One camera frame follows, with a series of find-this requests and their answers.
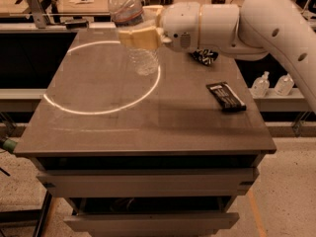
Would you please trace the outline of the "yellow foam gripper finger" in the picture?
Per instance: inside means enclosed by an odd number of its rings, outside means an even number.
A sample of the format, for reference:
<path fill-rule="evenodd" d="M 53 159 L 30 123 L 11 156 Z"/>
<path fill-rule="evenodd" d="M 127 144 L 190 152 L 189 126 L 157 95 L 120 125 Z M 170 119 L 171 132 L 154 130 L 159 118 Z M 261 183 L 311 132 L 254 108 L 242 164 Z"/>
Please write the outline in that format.
<path fill-rule="evenodd" d="M 164 7 L 162 5 L 149 5 L 143 7 L 144 20 L 153 24 L 158 24 L 161 19 L 162 11 Z"/>
<path fill-rule="evenodd" d="M 147 50 L 157 49 L 162 45 L 164 31 L 154 26 L 138 30 L 119 30 L 118 39 L 126 47 Z"/>

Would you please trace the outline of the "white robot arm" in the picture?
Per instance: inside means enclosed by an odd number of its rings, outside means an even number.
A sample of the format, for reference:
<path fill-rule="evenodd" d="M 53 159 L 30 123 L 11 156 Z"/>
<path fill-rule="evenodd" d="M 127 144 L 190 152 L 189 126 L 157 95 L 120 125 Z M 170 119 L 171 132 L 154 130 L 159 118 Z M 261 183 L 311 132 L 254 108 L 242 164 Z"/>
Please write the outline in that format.
<path fill-rule="evenodd" d="M 180 2 L 149 8 L 153 26 L 118 30 L 128 47 L 179 52 L 211 49 L 239 60 L 273 56 L 316 112 L 316 33 L 290 0 L 244 0 L 243 4 Z"/>

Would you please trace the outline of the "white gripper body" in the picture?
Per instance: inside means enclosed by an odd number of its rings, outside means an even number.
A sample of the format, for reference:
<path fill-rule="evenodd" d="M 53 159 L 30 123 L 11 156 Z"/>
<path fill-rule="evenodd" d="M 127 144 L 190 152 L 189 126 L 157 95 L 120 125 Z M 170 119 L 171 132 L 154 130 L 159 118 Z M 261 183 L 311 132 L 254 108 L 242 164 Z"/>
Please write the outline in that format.
<path fill-rule="evenodd" d="M 162 12 L 160 27 L 163 43 L 178 52 L 193 52 L 198 48 L 199 3 L 176 3 Z"/>

